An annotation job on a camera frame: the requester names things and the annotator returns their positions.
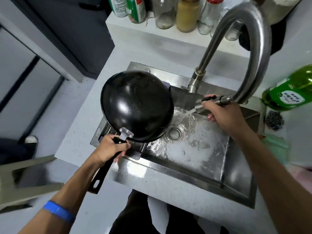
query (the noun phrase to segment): sink drain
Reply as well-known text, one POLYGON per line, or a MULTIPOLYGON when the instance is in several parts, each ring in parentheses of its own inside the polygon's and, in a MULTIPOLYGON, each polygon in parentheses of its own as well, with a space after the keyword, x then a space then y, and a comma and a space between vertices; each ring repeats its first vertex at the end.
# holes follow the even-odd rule
POLYGON ((170 141, 183 140, 184 137, 185 132, 181 125, 171 125, 166 131, 166 138, 170 141))

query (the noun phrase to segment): hand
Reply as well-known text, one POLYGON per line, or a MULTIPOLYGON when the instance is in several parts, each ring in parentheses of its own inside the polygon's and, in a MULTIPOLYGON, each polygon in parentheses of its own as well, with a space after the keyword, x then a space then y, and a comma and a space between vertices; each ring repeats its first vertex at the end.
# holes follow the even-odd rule
POLYGON ((212 101, 203 101, 205 109, 211 111, 207 116, 208 121, 217 122, 220 127, 235 139, 242 131, 251 131, 237 103, 231 103, 225 107, 218 106, 212 101))
POLYGON ((127 143, 115 144, 113 142, 114 137, 119 137, 119 135, 107 134, 102 139, 101 143, 90 155, 91 158, 102 167, 106 161, 115 155, 115 153, 122 151, 115 159, 117 162, 121 157, 125 156, 126 150, 131 147, 129 141, 127 143))

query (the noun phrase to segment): kitchen sink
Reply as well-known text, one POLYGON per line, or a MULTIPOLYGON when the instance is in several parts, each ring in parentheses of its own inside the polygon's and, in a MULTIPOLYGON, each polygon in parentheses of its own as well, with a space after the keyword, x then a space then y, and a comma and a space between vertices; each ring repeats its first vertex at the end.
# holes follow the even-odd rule
MULTIPOLYGON (((161 138, 132 143, 125 158, 254 208, 255 179, 238 145, 216 123, 207 121, 207 115, 186 115, 205 94, 231 95, 235 91, 201 82, 197 93, 189 93, 187 77, 134 62, 128 70, 145 70, 170 83, 174 117, 161 138)), ((266 107, 260 99, 251 97, 241 110, 248 125, 255 132, 263 132, 266 107)), ((103 118, 91 144, 98 145, 106 133, 117 132, 103 118)))

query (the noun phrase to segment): yellow spice jar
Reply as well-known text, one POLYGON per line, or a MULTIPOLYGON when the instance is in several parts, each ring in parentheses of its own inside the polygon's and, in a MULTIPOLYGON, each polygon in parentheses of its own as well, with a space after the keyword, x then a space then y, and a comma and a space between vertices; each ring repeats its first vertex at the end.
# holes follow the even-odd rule
POLYGON ((200 9, 200 0, 180 0, 177 6, 176 25, 181 32, 195 29, 200 9))

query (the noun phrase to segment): frying pan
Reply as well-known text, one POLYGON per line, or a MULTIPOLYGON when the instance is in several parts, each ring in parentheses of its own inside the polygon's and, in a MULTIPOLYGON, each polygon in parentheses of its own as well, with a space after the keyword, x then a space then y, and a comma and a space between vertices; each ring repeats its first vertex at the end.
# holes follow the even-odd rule
MULTIPOLYGON (((151 142, 160 138, 171 123, 174 104, 170 85, 145 71, 123 71, 113 75, 101 92, 101 108, 108 124, 120 132, 114 143, 151 142)), ((97 194, 116 153, 105 162, 88 189, 97 194)))

